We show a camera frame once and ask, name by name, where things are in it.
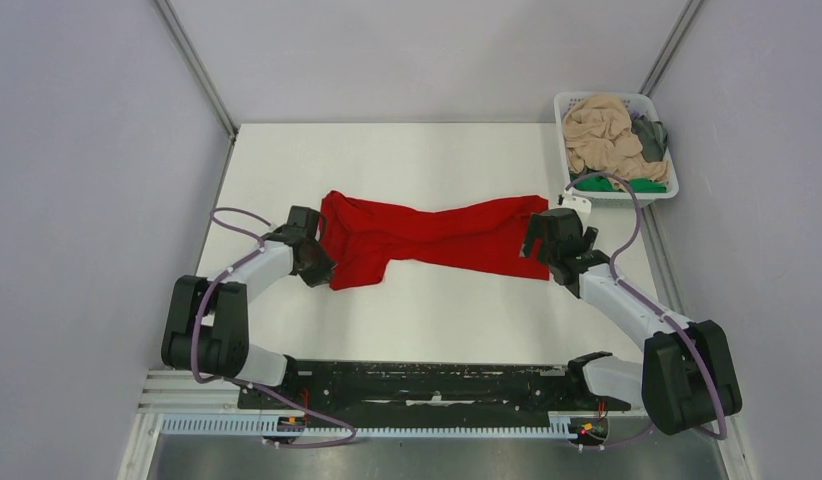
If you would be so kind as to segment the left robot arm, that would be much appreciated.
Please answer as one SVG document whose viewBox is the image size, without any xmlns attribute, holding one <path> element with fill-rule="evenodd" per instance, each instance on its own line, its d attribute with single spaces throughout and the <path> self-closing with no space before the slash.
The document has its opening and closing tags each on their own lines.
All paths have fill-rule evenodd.
<svg viewBox="0 0 822 480">
<path fill-rule="evenodd" d="M 300 379 L 289 373 L 295 361 L 252 342 L 249 305 L 287 277 L 298 277 L 311 288 L 330 282 L 335 263 L 319 243 L 327 221 L 317 210 L 293 206 L 279 226 L 255 215 L 267 229 L 258 234 L 220 220 L 223 211 L 214 209 L 212 222 L 249 237 L 253 244 L 215 274 L 184 275 L 175 281 L 162 362 L 192 372 L 200 383 L 227 379 L 263 385 L 263 394 L 275 406 L 289 407 L 301 394 Z"/>
</svg>

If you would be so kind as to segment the red t shirt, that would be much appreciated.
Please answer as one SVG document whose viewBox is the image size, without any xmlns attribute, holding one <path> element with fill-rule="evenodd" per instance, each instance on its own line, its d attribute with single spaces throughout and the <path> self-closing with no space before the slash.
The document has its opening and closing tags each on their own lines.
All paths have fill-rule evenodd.
<svg viewBox="0 0 822 480">
<path fill-rule="evenodd" d="M 320 208 L 320 244 L 336 263 L 330 288 L 376 285 L 394 260 L 547 281 L 548 269 L 520 254 L 531 216 L 547 207 L 528 195 L 426 212 L 331 191 Z"/>
</svg>

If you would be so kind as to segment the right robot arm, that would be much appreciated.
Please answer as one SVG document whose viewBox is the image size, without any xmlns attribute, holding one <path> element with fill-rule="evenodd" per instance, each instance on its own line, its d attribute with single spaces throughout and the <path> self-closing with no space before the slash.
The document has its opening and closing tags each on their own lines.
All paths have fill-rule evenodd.
<svg viewBox="0 0 822 480">
<path fill-rule="evenodd" d="M 644 408 L 666 435 L 689 429 L 716 440 L 742 409 L 728 339 L 713 320 L 694 322 L 630 282 L 614 258 L 594 246 L 598 231 L 577 211 L 555 208 L 532 215 L 521 253 L 548 267 L 553 280 L 594 307 L 643 354 L 641 362 L 596 352 L 572 360 L 564 382 L 567 400 L 589 408 L 610 397 Z"/>
</svg>

